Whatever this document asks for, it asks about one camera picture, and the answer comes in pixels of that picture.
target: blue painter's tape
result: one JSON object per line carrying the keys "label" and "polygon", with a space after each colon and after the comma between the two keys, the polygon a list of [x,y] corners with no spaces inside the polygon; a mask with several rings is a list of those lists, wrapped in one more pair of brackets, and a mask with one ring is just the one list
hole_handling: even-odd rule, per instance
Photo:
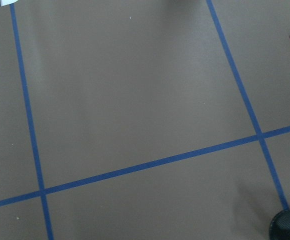
{"label": "blue painter's tape", "polygon": [[[276,129],[276,130],[273,130],[273,131],[265,132],[265,133],[263,133],[263,137],[264,138],[271,138],[271,137],[275,137],[275,136],[279,136],[279,135],[287,134],[287,133],[290,133],[290,126],[283,127],[283,128],[280,128],[280,129]],[[85,179],[81,179],[81,180],[78,180],[78,181],[69,182],[69,183],[66,183],[66,184],[50,187],[50,188],[48,188],[48,189],[46,189],[44,191],[44,194],[56,193],[56,192],[59,192],[59,191],[62,191],[62,190],[67,190],[67,189],[70,189],[70,188],[79,187],[79,186],[86,185],[86,184],[89,184],[89,183],[94,183],[94,182],[98,182],[98,181],[101,181],[101,180],[118,177],[118,176],[121,176],[121,175],[124,175],[124,174],[129,174],[129,173],[137,172],[137,171],[140,171],[140,170],[145,170],[146,166],[148,166],[147,168],[153,168],[155,166],[159,166],[159,165],[168,164],[168,163],[171,163],[171,162],[180,161],[180,160],[183,160],[183,159],[186,159],[186,158],[191,158],[191,156],[195,157],[195,156],[199,156],[199,155],[203,155],[203,154],[213,153],[213,152],[221,151],[223,149],[228,149],[228,148],[236,147],[236,146],[239,146],[239,145],[255,142],[255,141],[258,141],[258,140],[259,140],[258,137],[256,135],[254,135],[254,136],[250,136],[250,137],[246,137],[246,138],[242,138],[242,139],[237,139],[235,141],[225,142],[225,143],[222,143],[222,144],[219,144],[219,145],[215,145],[215,146],[207,147],[207,148],[204,148],[204,149],[199,149],[199,150],[196,150],[196,151],[189,152],[188,153],[189,157],[187,157],[186,153],[183,153],[183,154],[177,155],[178,157],[177,156],[171,156],[171,157],[163,158],[163,159],[160,159],[160,160],[155,160],[153,162],[143,163],[143,164],[140,164],[140,165],[123,168],[121,170],[112,171],[112,172],[104,173],[104,174],[101,174],[101,175],[97,175],[97,176],[92,176],[92,177],[88,177],[88,178],[85,178]],[[21,196],[16,196],[16,197],[0,200],[0,207],[1,206],[5,206],[5,205],[9,205],[9,204],[13,204],[13,203],[17,203],[17,202],[20,202],[20,201],[24,201],[24,200],[27,200],[27,199],[36,198],[36,197],[39,197],[39,196],[40,196],[40,192],[36,191],[36,192],[32,192],[32,193],[21,195]]]}
{"label": "blue painter's tape", "polygon": [[40,195],[41,195],[41,193],[39,191],[34,191],[34,192],[27,193],[24,195],[14,196],[14,197],[11,197],[8,199],[0,200],[0,207],[5,206],[5,205],[9,205],[9,204],[18,203],[18,202],[25,201],[28,199],[37,198]]}
{"label": "blue painter's tape", "polygon": [[44,218],[45,218],[46,231],[47,231],[48,239],[53,240],[54,237],[53,237],[53,231],[52,231],[52,223],[50,219],[47,199],[44,193],[45,187],[44,187],[43,173],[42,173],[42,167],[41,167],[41,162],[40,162],[39,150],[38,150],[37,141],[36,141],[30,95],[29,95],[29,90],[27,87],[22,48],[21,48],[21,42],[20,42],[20,36],[19,36],[19,30],[18,30],[18,25],[17,25],[17,18],[16,18],[14,4],[10,5],[10,14],[11,14],[11,21],[12,21],[12,27],[13,27],[13,32],[14,32],[14,38],[15,38],[15,46],[16,46],[21,86],[23,90],[24,103],[25,103],[25,109],[26,109],[26,115],[27,115],[30,142],[31,142],[31,147],[33,151],[38,186],[41,192],[40,197],[41,197],[41,203],[42,203],[42,208],[43,208],[43,213],[44,213]]}
{"label": "blue painter's tape", "polygon": [[290,133],[290,126],[263,133],[265,139]]}
{"label": "blue painter's tape", "polygon": [[67,190],[67,189],[71,189],[71,188],[76,188],[76,187],[79,187],[79,186],[83,186],[83,185],[86,185],[86,184],[102,181],[102,180],[105,180],[105,179],[110,179],[110,178],[118,177],[118,176],[121,176],[121,175],[134,173],[134,172],[137,172],[137,171],[141,171],[141,170],[145,170],[145,169],[149,169],[149,168],[154,168],[154,167],[157,167],[157,166],[160,166],[160,165],[169,164],[169,163],[177,162],[177,161],[180,161],[180,160],[189,159],[189,158],[192,158],[192,157],[197,157],[197,156],[200,156],[200,155],[209,154],[209,153],[217,152],[217,151],[220,151],[220,150],[236,147],[236,146],[239,146],[239,145],[255,142],[257,140],[258,140],[258,138],[257,138],[256,135],[249,136],[249,137],[245,137],[245,138],[242,138],[242,139],[225,142],[225,143],[222,143],[222,144],[218,144],[218,145],[202,148],[202,149],[199,149],[199,150],[190,151],[190,152],[182,153],[182,154],[179,154],[179,155],[170,156],[170,157],[158,159],[158,160],[155,160],[155,161],[150,161],[150,162],[142,163],[142,164],[139,164],[139,165],[126,167],[126,168],[123,168],[123,169],[120,169],[120,170],[116,170],[116,171],[111,171],[111,172],[108,172],[108,173],[100,174],[100,175],[97,175],[97,176],[92,176],[92,177],[84,178],[84,179],[81,179],[81,180],[65,183],[65,184],[62,184],[62,185],[50,187],[50,188],[47,188],[45,190],[45,193],[46,194],[51,194],[51,193],[56,193],[56,192]]}
{"label": "blue painter's tape", "polygon": [[275,187],[276,187],[276,190],[277,190],[281,205],[282,205],[283,209],[288,209],[289,206],[288,206],[288,203],[287,203],[287,200],[286,200],[286,197],[285,197],[285,194],[284,194],[284,191],[283,191],[279,176],[277,174],[277,171],[275,169],[275,166],[274,166],[273,160],[271,158],[269,149],[268,149],[268,147],[266,145],[266,142],[265,142],[265,139],[263,137],[263,133],[262,133],[261,127],[259,125],[259,122],[258,122],[258,120],[256,118],[256,115],[255,115],[255,112],[253,110],[252,104],[251,104],[250,99],[249,99],[249,97],[247,95],[247,92],[245,90],[244,84],[243,84],[243,82],[241,80],[239,71],[237,70],[235,61],[234,61],[232,53],[230,51],[230,47],[229,47],[229,45],[228,45],[228,43],[226,41],[226,38],[225,38],[225,35],[224,35],[224,32],[223,32],[221,23],[219,21],[219,18],[217,16],[217,13],[216,13],[214,5],[213,5],[213,2],[212,2],[212,0],[206,0],[206,3],[208,5],[211,17],[212,17],[212,19],[214,21],[215,28],[217,30],[220,42],[221,42],[222,47],[224,49],[224,52],[225,52],[225,55],[227,57],[228,63],[230,65],[231,71],[232,71],[232,73],[234,75],[234,78],[235,78],[236,84],[238,86],[239,92],[240,92],[241,97],[242,97],[242,99],[244,101],[244,104],[245,104],[245,106],[247,108],[250,120],[251,120],[251,122],[253,124],[253,127],[254,127],[254,130],[256,132],[256,135],[258,136],[258,141],[259,141],[259,144],[260,144],[261,149],[263,151],[263,154],[264,154],[264,157],[266,159],[267,165],[269,167],[269,170],[270,170],[272,179],[274,181],[274,184],[275,184]]}

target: black mesh object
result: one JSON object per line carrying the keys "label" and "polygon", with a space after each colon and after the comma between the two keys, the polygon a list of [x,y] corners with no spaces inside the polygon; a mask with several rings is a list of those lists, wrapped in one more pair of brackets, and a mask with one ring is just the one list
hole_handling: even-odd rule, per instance
{"label": "black mesh object", "polygon": [[278,213],[270,223],[270,240],[290,240],[290,209]]}

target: blue tape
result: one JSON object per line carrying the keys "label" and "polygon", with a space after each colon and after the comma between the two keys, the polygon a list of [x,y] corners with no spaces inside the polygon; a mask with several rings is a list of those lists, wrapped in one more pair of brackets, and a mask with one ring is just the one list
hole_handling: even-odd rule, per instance
{"label": "blue tape", "polygon": [[10,5],[10,14],[11,14],[11,21],[12,21],[12,26],[13,26],[14,38],[15,38],[15,46],[16,46],[21,86],[23,90],[24,103],[25,103],[25,109],[26,109],[26,115],[27,115],[30,142],[31,142],[31,147],[33,151],[36,176],[37,176],[37,181],[38,181],[38,186],[39,186],[39,191],[40,191],[40,196],[41,196],[41,204],[42,204],[42,209],[43,209],[44,218],[45,218],[46,231],[47,231],[48,239],[53,240],[54,237],[53,237],[53,231],[52,231],[52,223],[51,223],[49,208],[47,204],[47,199],[44,192],[45,187],[44,187],[43,173],[42,173],[42,167],[41,167],[41,162],[40,162],[39,150],[38,150],[37,141],[36,141],[30,95],[29,95],[29,90],[27,87],[22,48],[21,48],[21,42],[20,42],[20,36],[19,36],[19,30],[18,30],[18,25],[17,25],[17,18],[16,18],[14,4]]}
{"label": "blue tape", "polygon": [[242,82],[242,79],[240,77],[239,71],[237,70],[236,64],[234,62],[232,53],[231,53],[230,48],[229,48],[229,45],[228,45],[228,43],[226,41],[226,38],[225,38],[225,35],[224,35],[224,32],[223,32],[221,23],[220,23],[219,18],[218,18],[217,14],[216,14],[213,2],[212,2],[212,0],[206,0],[206,3],[208,5],[211,17],[212,17],[212,19],[214,21],[214,25],[216,27],[219,39],[221,41],[221,44],[222,44],[222,47],[224,49],[225,55],[227,57],[228,63],[230,65],[231,71],[232,71],[232,73],[234,75],[234,78],[235,78],[236,84],[238,86],[239,92],[241,94],[241,97],[243,98],[243,101],[244,101],[244,104],[245,104],[245,106],[247,108],[250,120],[251,120],[251,122],[253,124],[254,130],[255,130],[256,135],[258,137],[259,144],[261,146],[261,149],[262,149],[264,157],[266,159],[270,174],[271,174],[272,179],[274,181],[274,184],[275,184],[275,187],[276,187],[276,190],[277,190],[281,205],[282,205],[283,209],[288,209],[289,206],[288,206],[288,203],[287,203],[287,200],[286,200],[286,197],[285,197],[285,194],[284,194],[284,191],[283,191],[279,176],[278,176],[277,171],[275,169],[272,157],[270,155],[270,151],[269,151],[269,149],[268,149],[268,147],[266,145],[266,142],[265,142],[265,139],[263,137],[263,133],[262,133],[261,127],[260,127],[259,122],[258,122],[258,120],[256,118],[255,112],[253,110],[252,104],[251,104],[250,99],[249,99],[249,97],[247,95],[247,92],[245,90],[245,87],[243,85],[243,82]]}
{"label": "blue tape", "polygon": [[[275,136],[279,136],[279,135],[287,134],[287,133],[290,133],[290,126],[276,129],[273,131],[265,132],[265,133],[263,133],[263,137],[264,138],[271,138],[271,137],[275,137]],[[152,162],[147,162],[147,163],[143,163],[140,165],[131,166],[131,167],[123,168],[120,170],[100,174],[97,176],[88,177],[88,178],[81,179],[78,181],[73,181],[73,182],[69,182],[66,184],[50,187],[44,191],[44,194],[52,194],[52,193],[60,192],[63,190],[83,186],[86,184],[102,181],[105,179],[118,177],[118,176],[121,176],[124,174],[130,174],[133,172],[145,170],[147,168],[153,168],[153,167],[160,166],[163,164],[168,164],[168,163],[172,163],[172,162],[176,162],[176,161],[180,161],[180,160],[185,160],[187,158],[196,157],[196,156],[204,155],[204,154],[208,154],[208,153],[213,153],[213,152],[217,152],[220,150],[236,147],[236,146],[247,144],[247,143],[252,143],[252,142],[255,142],[258,140],[259,140],[259,138],[256,135],[254,135],[254,136],[250,136],[250,137],[246,137],[246,138],[242,138],[242,139],[237,139],[237,140],[230,141],[230,142],[225,142],[225,143],[222,143],[219,145],[214,145],[214,146],[206,147],[203,149],[198,149],[198,150],[191,151],[188,153],[182,153],[182,154],[179,154],[176,156],[171,156],[171,157],[155,160]],[[28,193],[28,194],[0,200],[0,207],[5,206],[5,205],[9,205],[9,204],[13,204],[13,203],[17,203],[20,201],[24,201],[24,200],[36,198],[36,197],[39,197],[40,195],[41,195],[40,191],[36,191],[36,192],[32,192],[32,193]]]}
{"label": "blue tape", "polygon": [[271,138],[271,137],[275,137],[275,136],[282,135],[282,134],[287,134],[287,133],[290,133],[290,126],[283,127],[283,128],[280,128],[280,129],[276,129],[276,130],[273,130],[273,131],[265,132],[265,133],[263,133],[263,137],[265,139],[268,139],[268,138]]}
{"label": "blue tape", "polygon": [[123,169],[120,169],[120,170],[116,170],[116,171],[111,171],[111,172],[108,172],[108,173],[100,174],[100,175],[97,175],[97,176],[92,176],[92,177],[84,178],[84,179],[81,179],[81,180],[77,180],[77,181],[61,184],[61,185],[58,185],[58,186],[50,187],[50,188],[47,188],[45,190],[45,193],[46,194],[51,194],[51,193],[56,193],[56,192],[60,192],[60,191],[67,190],[67,189],[76,188],[76,187],[80,187],[80,186],[83,186],[83,185],[86,185],[86,184],[99,182],[99,181],[102,181],[102,180],[105,180],[105,179],[115,178],[115,177],[118,177],[118,176],[121,176],[121,175],[130,174],[130,173],[138,172],[138,171],[141,171],[141,170],[154,168],[154,167],[157,167],[157,166],[160,166],[160,165],[169,164],[169,163],[173,163],[173,162],[189,159],[189,158],[192,158],[192,157],[197,157],[197,156],[200,156],[200,155],[217,152],[217,151],[224,150],[224,149],[229,149],[229,148],[236,147],[236,146],[239,146],[239,145],[255,142],[257,140],[258,140],[258,138],[257,138],[256,135],[249,136],[249,137],[245,137],[245,138],[242,138],[242,139],[225,142],[225,143],[222,143],[222,144],[218,144],[218,145],[202,148],[202,149],[199,149],[199,150],[190,151],[190,152],[178,154],[178,155],[175,155],[175,156],[170,156],[170,157],[158,159],[158,160],[155,160],[155,161],[150,161],[150,162],[142,163],[142,164],[139,164],[139,165],[126,167],[126,168],[123,168]]}
{"label": "blue tape", "polygon": [[37,198],[40,196],[41,196],[41,193],[39,191],[34,191],[34,192],[27,193],[20,196],[14,196],[8,199],[0,200],[0,207],[9,205],[9,204],[18,203],[25,200],[29,200],[29,199],[33,199],[33,198]]}

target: floor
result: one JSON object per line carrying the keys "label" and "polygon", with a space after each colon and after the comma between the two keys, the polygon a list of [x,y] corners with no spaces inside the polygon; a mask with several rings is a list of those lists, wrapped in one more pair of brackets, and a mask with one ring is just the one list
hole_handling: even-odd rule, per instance
{"label": "floor", "polygon": [[290,208],[290,1],[0,7],[0,240],[267,240]]}

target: grid line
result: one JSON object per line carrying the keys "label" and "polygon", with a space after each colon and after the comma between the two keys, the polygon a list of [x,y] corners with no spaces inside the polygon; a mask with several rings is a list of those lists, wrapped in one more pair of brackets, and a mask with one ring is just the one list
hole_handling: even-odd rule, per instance
{"label": "grid line", "polygon": [[39,149],[38,149],[37,141],[36,141],[31,101],[30,101],[29,90],[27,87],[22,48],[21,48],[21,42],[20,42],[20,36],[19,36],[19,30],[18,30],[18,25],[17,25],[17,18],[16,18],[14,4],[11,4],[9,8],[10,8],[11,22],[12,22],[12,27],[13,27],[13,32],[14,32],[15,47],[16,47],[20,80],[21,80],[21,86],[22,86],[24,103],[25,103],[27,124],[28,124],[28,130],[29,130],[29,135],[30,135],[30,143],[31,143],[31,148],[33,152],[36,177],[37,177],[37,182],[38,182],[38,187],[39,187],[39,192],[40,192],[40,200],[41,200],[41,205],[42,205],[42,209],[44,213],[47,236],[49,240],[53,240],[54,239],[53,230],[52,230],[52,224],[51,224],[51,218],[50,218],[49,207],[48,207],[48,203],[46,199],[46,194],[44,192],[45,186],[44,186],[44,180],[43,180],[43,173],[42,173],[42,167],[41,167],[41,162],[40,162]]}
{"label": "grid line", "polygon": [[279,199],[280,199],[280,203],[281,203],[283,209],[286,210],[286,209],[289,208],[289,205],[287,203],[287,200],[286,200],[286,197],[285,197],[285,194],[284,194],[284,191],[283,191],[283,187],[282,187],[281,181],[279,179],[279,175],[278,175],[278,173],[276,171],[275,165],[273,163],[273,159],[271,157],[269,148],[267,147],[267,144],[265,142],[265,138],[263,136],[263,133],[262,133],[262,130],[261,130],[261,126],[260,126],[260,124],[259,124],[259,122],[257,120],[256,114],[255,114],[255,112],[253,110],[253,107],[252,107],[251,101],[249,99],[249,96],[248,96],[248,94],[247,94],[247,92],[245,90],[245,87],[244,87],[243,81],[241,79],[240,73],[239,73],[239,71],[238,71],[238,69],[236,67],[235,61],[233,59],[230,47],[229,47],[229,45],[227,43],[227,40],[225,38],[221,23],[219,21],[219,18],[217,16],[216,10],[215,10],[214,5],[213,5],[213,2],[212,2],[212,0],[206,0],[206,2],[207,2],[207,5],[208,5],[208,8],[209,8],[211,17],[212,17],[212,19],[214,21],[214,25],[216,27],[216,30],[217,30],[221,45],[222,45],[222,47],[224,49],[226,58],[228,60],[230,69],[231,69],[231,71],[232,71],[232,73],[234,75],[234,78],[235,78],[237,87],[239,89],[240,95],[241,95],[241,97],[242,97],[242,99],[243,99],[243,101],[245,103],[246,109],[248,111],[249,118],[250,118],[250,120],[251,120],[251,122],[253,124],[254,130],[255,130],[256,135],[258,137],[258,141],[259,141],[259,144],[261,146],[261,149],[262,149],[262,152],[264,154],[264,157],[266,159],[266,162],[267,162],[271,177],[272,177],[272,179],[274,181],[274,184],[275,184],[275,187],[276,187],[276,191],[277,191]]}
{"label": "grid line", "polygon": [[[290,126],[279,128],[279,129],[268,131],[268,132],[264,132],[263,133],[263,137],[265,139],[269,139],[269,138],[273,138],[273,137],[284,135],[284,134],[288,134],[288,133],[290,133]],[[198,157],[198,156],[205,155],[205,154],[214,153],[214,152],[218,152],[218,151],[221,151],[221,150],[234,148],[234,147],[237,147],[237,146],[240,146],[240,145],[253,143],[253,142],[256,142],[256,141],[258,141],[257,135],[244,137],[244,138],[237,139],[237,140],[234,140],[234,141],[224,142],[224,143],[221,143],[221,144],[218,144],[218,145],[213,145],[213,146],[206,147],[206,148],[201,148],[201,149],[198,149],[198,150],[195,150],[195,151],[190,151],[190,152],[187,152],[187,153],[182,153],[182,154],[179,154],[179,155],[162,158],[162,159],[155,160],[155,161],[152,161],[152,162],[147,162],[147,163],[143,163],[143,164],[139,164],[139,165],[135,165],[135,166],[130,166],[130,167],[126,167],[126,168],[123,168],[123,169],[120,169],[120,170],[107,172],[107,173],[103,173],[103,174],[100,174],[100,175],[96,175],[96,176],[92,176],[92,177],[88,177],[88,178],[84,178],[84,179],[80,179],[80,180],[76,180],[76,181],[72,181],[72,182],[67,182],[65,184],[61,184],[61,185],[57,185],[57,186],[52,186],[52,187],[49,187],[49,188],[45,189],[44,193],[46,195],[53,194],[53,193],[61,192],[61,191],[68,190],[68,189],[71,189],[71,188],[80,187],[80,186],[83,186],[83,185],[86,185],[86,184],[99,182],[99,181],[102,181],[102,180],[105,180],[105,179],[110,179],[110,178],[115,178],[115,177],[126,175],[126,174],[131,174],[133,172],[146,170],[148,168],[158,167],[160,165],[165,165],[165,164],[176,162],[176,161],[182,161],[182,160],[185,160],[185,159]],[[35,191],[35,192],[31,192],[31,193],[27,193],[27,194],[15,196],[15,197],[10,197],[10,198],[7,198],[7,199],[0,200],[0,207],[6,206],[6,205],[10,205],[10,204],[14,204],[14,203],[18,203],[18,202],[21,202],[21,201],[24,201],[24,200],[37,198],[37,197],[40,197],[40,196],[41,196],[41,192],[40,191]]]}

